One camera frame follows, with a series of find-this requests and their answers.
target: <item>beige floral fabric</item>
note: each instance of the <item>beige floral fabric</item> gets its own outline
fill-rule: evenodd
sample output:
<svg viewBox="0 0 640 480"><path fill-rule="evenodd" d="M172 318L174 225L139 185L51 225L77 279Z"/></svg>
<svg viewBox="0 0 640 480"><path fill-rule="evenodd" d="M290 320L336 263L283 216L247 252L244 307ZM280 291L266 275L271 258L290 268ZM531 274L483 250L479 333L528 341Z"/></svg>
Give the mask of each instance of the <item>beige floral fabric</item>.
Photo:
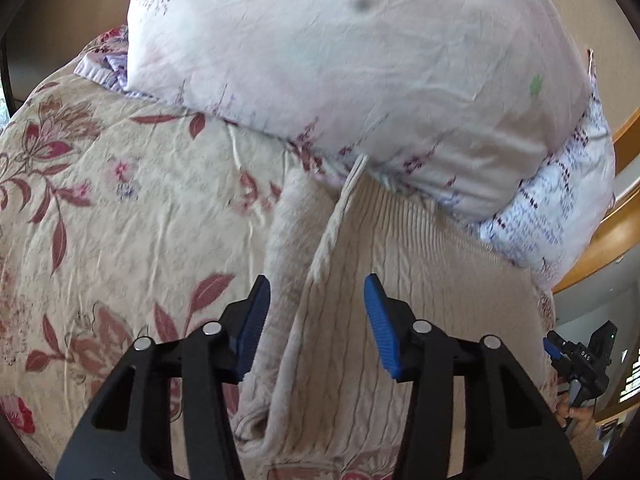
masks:
<svg viewBox="0 0 640 480"><path fill-rule="evenodd" d="M116 29L84 52L121 40ZM0 407L50 472L137 336L181 338L246 297L287 171L332 172L305 146L109 92L73 75L79 59L0 136ZM234 413L238 390L225 393ZM395 453L342 457L333 470L262 464L247 477L381 479Z"/></svg>

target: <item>pillowcase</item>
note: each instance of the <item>pillowcase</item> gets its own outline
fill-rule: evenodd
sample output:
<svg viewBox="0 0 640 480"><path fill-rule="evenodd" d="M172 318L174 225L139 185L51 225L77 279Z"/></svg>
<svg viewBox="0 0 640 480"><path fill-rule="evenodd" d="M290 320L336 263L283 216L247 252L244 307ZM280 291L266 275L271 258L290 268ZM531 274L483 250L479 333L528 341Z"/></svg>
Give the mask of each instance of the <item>pillowcase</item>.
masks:
<svg viewBox="0 0 640 480"><path fill-rule="evenodd" d="M524 181L511 203L479 224L478 234L520 267L529 267L543 290L574 266L612 204L616 156L602 113L593 52L591 97L572 136Z"/></svg>
<svg viewBox="0 0 640 480"><path fill-rule="evenodd" d="M131 0L129 91L213 113L487 219L589 84L550 0Z"/></svg>

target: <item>black device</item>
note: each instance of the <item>black device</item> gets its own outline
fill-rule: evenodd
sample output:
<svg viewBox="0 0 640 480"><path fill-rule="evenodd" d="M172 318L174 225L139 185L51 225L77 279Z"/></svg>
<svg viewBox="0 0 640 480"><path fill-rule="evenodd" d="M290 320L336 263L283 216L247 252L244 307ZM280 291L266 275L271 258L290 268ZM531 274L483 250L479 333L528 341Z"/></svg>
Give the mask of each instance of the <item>black device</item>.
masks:
<svg viewBox="0 0 640 480"><path fill-rule="evenodd" d="M382 363L413 381L395 480L444 480L449 466L453 378L466 384L464 471L456 480L578 480L580 466L553 414L508 348L447 336L416 320L367 277L365 304ZM67 444L56 480L182 480L174 473L169 380L182 377L192 480L244 480L222 383L250 370L270 303L261 276L244 301L185 339L137 339L104 382Z"/></svg>
<svg viewBox="0 0 640 480"><path fill-rule="evenodd" d="M580 390L571 406L578 408L587 400L597 399L609 387L607 367L611 364L611 351L616 341L617 327L607 321L589 339L589 345L565 341L551 330L544 339L545 351L551 364L568 382L578 381ZM566 428L571 423L567 419Z"/></svg>

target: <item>blue rubber tip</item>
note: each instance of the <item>blue rubber tip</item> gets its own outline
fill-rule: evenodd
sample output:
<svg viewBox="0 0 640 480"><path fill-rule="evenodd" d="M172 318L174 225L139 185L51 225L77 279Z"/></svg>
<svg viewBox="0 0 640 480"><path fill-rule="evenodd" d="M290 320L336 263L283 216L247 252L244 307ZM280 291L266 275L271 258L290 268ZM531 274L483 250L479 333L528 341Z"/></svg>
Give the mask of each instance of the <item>blue rubber tip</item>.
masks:
<svg viewBox="0 0 640 480"><path fill-rule="evenodd" d="M402 373L400 364L400 341L386 312L386 294L375 274L364 280L364 304L367 309L369 323L378 346L378 354L385 370L394 379Z"/></svg>
<svg viewBox="0 0 640 480"><path fill-rule="evenodd" d="M549 341L549 339L545 337L542 340L542 343L545 346L545 352L549 354L549 357L551 357L552 359L560 359L562 357L562 352L556 345Z"/></svg>
<svg viewBox="0 0 640 480"><path fill-rule="evenodd" d="M249 307L249 313L244 320L242 330L238 335L236 347L238 356L236 375L239 381L244 378L244 375L251 370L251 366L254 364L255 351L258 348L264 321L269 311L271 285L267 278L258 276L247 301L250 301L251 305Z"/></svg>

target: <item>hand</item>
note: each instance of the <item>hand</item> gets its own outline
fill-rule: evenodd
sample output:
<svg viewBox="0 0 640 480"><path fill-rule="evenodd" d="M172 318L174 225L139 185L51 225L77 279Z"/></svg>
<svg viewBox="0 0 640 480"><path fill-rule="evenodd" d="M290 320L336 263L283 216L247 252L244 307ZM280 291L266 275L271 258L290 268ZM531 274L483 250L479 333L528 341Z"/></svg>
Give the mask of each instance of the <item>hand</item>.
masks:
<svg viewBox="0 0 640 480"><path fill-rule="evenodd" d="M566 418L570 417L573 420L577 420L573 434L577 435L586 430L591 421L593 420L593 413L595 406L589 406L588 408L570 408L569 407L569 394L564 394L558 399L558 406L556 407L556 419L561 428L566 426Z"/></svg>

